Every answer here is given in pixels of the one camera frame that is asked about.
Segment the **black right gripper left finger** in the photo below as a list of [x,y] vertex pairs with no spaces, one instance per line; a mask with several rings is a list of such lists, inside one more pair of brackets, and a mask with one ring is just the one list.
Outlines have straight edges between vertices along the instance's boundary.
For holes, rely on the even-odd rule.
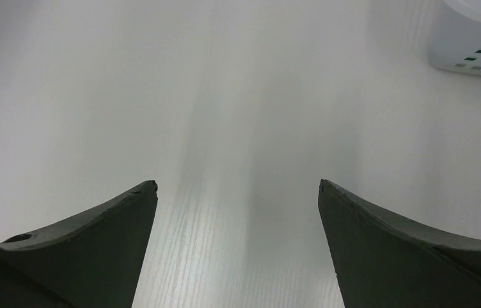
[[0,243],[0,307],[131,307],[157,209],[148,180]]

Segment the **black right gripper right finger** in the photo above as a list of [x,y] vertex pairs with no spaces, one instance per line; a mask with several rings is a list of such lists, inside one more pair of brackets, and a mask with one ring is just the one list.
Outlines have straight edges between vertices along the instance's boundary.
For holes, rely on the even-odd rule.
[[481,240],[375,205],[326,179],[318,208],[346,307],[481,307]]

